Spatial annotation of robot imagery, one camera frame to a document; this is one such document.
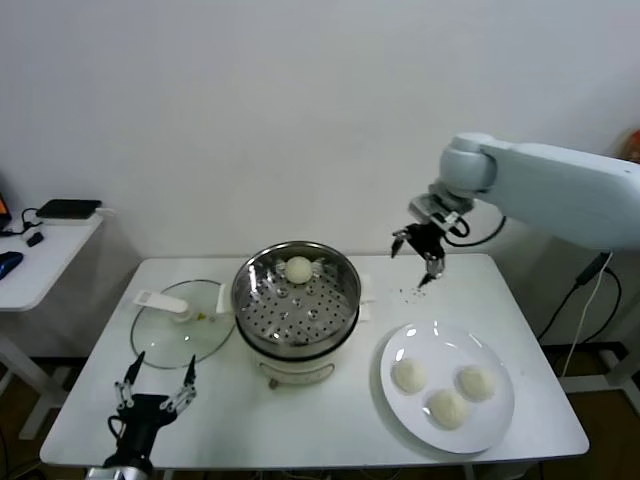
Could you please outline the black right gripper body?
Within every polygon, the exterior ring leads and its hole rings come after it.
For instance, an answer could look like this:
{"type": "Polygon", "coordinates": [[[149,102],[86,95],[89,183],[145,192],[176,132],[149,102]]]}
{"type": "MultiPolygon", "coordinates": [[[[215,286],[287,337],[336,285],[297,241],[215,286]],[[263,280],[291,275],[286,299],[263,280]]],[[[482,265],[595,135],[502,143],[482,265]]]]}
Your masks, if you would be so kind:
{"type": "Polygon", "coordinates": [[[407,226],[407,241],[423,259],[442,259],[445,256],[441,241],[444,232],[435,223],[407,226]]]}

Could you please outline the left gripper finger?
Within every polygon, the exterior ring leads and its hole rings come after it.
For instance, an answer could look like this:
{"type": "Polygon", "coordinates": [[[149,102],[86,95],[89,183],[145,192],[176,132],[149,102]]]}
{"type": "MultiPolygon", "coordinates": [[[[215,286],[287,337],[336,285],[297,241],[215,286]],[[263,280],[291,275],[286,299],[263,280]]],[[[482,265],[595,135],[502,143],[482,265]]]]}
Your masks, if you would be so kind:
{"type": "Polygon", "coordinates": [[[144,358],[145,352],[142,351],[128,367],[124,378],[114,383],[118,408],[131,408],[134,406],[132,387],[144,363],[144,358]]]}
{"type": "Polygon", "coordinates": [[[162,403],[162,409],[170,413],[182,413],[196,398],[197,391],[195,388],[196,372],[195,372],[196,357],[192,356],[182,387],[167,400],[162,403]]]}

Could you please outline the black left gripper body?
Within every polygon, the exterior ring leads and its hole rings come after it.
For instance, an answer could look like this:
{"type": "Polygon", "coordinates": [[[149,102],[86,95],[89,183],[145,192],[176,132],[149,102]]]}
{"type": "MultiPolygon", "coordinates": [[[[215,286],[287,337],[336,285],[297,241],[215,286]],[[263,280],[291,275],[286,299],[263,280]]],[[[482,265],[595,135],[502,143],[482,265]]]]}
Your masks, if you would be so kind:
{"type": "Polygon", "coordinates": [[[151,465],[150,456],[159,430],[176,420],[176,413],[160,408],[166,395],[134,394],[134,406],[118,408],[107,419],[116,450],[105,465],[151,465]]]}

